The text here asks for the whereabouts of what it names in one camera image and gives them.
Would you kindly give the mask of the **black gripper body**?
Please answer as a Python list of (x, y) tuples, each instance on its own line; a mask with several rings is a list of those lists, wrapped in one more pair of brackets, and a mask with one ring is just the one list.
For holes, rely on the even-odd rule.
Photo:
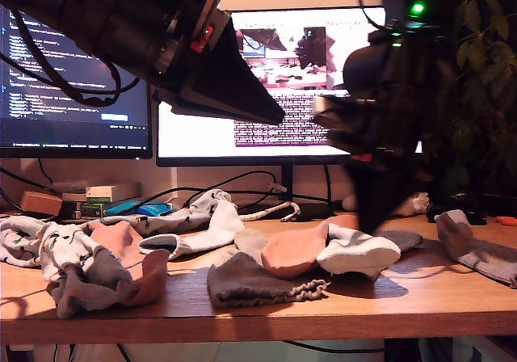
[(99, 59), (166, 91), (205, 91), (225, 62), (220, 0), (99, 0)]

